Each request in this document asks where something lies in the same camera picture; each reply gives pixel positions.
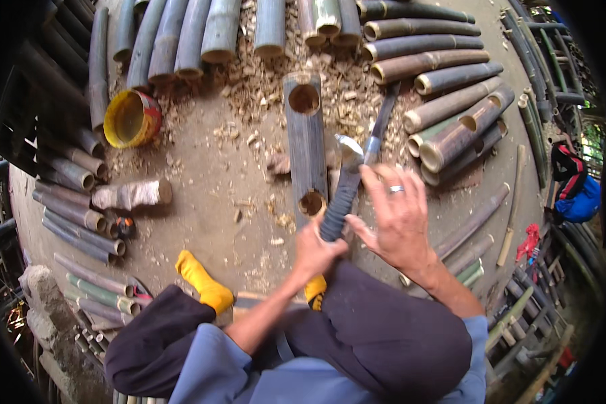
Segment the yellow sock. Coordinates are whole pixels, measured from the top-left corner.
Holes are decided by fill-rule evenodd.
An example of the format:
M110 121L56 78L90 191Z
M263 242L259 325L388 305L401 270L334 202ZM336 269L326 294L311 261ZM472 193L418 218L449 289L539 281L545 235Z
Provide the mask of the yellow sock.
M231 290L213 280L202 264L189 251L183 249L179 253L175 269L185 281L198 291L200 303L211 306L216 314L227 310L233 303Z
M326 292L328 284L323 275L317 275L310 279L303 293L305 293L305 300L309 304L309 307L315 311L321 311L321 302L323 301L323 294Z

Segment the dirt floor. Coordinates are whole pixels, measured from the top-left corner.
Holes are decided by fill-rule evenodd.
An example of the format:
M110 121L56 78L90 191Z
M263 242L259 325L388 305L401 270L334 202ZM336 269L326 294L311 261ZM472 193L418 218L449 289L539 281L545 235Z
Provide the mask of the dirt floor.
M110 8L112 44L119 12L118 1L100 0L99 3ZM249 28L249 35L252 22L248 15L255 11L252 3L246 1L242 11L243 28ZM288 1L288 4L291 7L293 3ZM505 71L501 77L514 89L517 99L529 82L517 54L503 36L502 24L498 19L501 8L508 7L508 2L449 0L436 4L476 16L485 49L491 54L492 60L503 64ZM295 25L295 21L292 13L289 13L288 26ZM370 98L371 94L376 95L377 88L372 81L365 79L366 73L361 74L362 78L355 78L355 71L364 71L364 61L360 58L353 61L351 55L339 54L335 60L326 63L328 57L323 52L307 54L305 48L301 48L302 51L290 48L294 40L293 36L288 36L289 52L285 61L268 65L252 56L247 41L241 40L238 47L242 64L210 72L199 86L198 94L193 97L161 101L165 125L157 142L139 149L108 152L110 183L165 176L173 190L171 205L146 209L134 215L139 236L127 244L125 259L119 266L108 267L99 263L45 230L40 222L43 207L31 198L34 179L12 167L9 187L11 203L21 245L32 262L61 271L54 263L53 255L57 251L63 252L89 268L114 278L124 279L127 275L137 277L152 293L157 294L172 283L185 286L176 274L174 263L180 250L188 249L211 276L234 292L247 290L267 293L278 285L290 271L295 257L295 236L293 229L288 227L288 219L294 210L291 182L289 178L266 180L265 175L267 156L275 150L289 151L280 102L279 83L283 73L311 65L323 75L328 75L323 94L326 134L341 131L363 141L369 121L374 120L379 109L378 104ZM108 49L111 95L121 89L125 82L125 78L119 77L121 68L112 62L112 49L113 46ZM333 56L336 54L334 50L324 51ZM337 76L336 71L342 69L347 70ZM261 85L256 77L267 82L267 85ZM341 77L341 80L335 81L334 77ZM227 97L220 95L221 92L227 95L229 90L231 93ZM357 99L345 100L342 94L348 90L363 91L360 91ZM417 167L417 163L408 156L408 150L404 147L404 132L397 125L408 106L417 102L417 94L406 91L400 95L384 143L383 161ZM516 147L520 144L528 148L528 164L510 257L525 238L525 228L533 222L541 224L542 196L516 101L505 111L503 118L509 133L499 142L495 153L486 159L485 164L466 174L458 189L430 195L429 236L432 243L439 242L454 231L467 219L472 209L488 198L500 184L507 182L513 187ZM483 257L485 275L474 289L483 299L486 299L486 291L493 283L495 262L505 234L511 201L512 194L484 227L459 248L464 251L487 233L496 241ZM358 206L358 213L366 222L374 225L372 206L361 193ZM242 212L238 223L234 222L237 209ZM360 268L383 282L402 287L397 272L365 249L361 241L356 240L353 246L353 259Z

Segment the left hand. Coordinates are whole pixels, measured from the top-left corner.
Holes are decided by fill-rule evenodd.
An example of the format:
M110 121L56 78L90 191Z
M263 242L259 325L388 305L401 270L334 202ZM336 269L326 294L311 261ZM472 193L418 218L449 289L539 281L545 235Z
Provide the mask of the left hand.
M345 240L339 238L334 242L325 242L321 239L321 222L323 215L316 216L297 235L297 258L291 276L301 282L301 287L327 271L335 258L347 252Z

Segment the machete handle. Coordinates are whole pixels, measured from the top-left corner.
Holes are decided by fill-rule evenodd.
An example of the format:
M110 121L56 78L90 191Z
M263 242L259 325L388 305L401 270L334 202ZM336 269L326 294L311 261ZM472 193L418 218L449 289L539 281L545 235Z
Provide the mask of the machete handle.
M323 241L332 242L341 237L346 215L352 209L352 200L357 195L356 186L339 187L330 202L319 233Z

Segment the ring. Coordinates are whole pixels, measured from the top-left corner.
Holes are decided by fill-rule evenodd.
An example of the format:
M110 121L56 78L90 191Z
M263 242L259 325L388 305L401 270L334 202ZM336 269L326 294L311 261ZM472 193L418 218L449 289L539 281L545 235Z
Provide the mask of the ring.
M404 192L404 187L401 185L394 185L394 186L388 188L388 191L390 193Z

